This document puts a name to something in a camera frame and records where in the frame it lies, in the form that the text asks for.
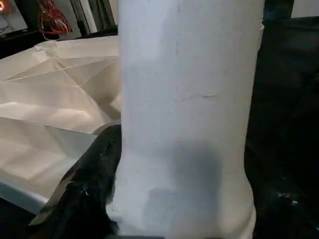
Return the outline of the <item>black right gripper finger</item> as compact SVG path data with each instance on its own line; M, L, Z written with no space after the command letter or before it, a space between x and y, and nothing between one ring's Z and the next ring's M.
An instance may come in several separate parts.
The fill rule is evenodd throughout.
M118 225L106 212L121 159L121 125L105 128L64 174L29 224L31 239L106 239Z

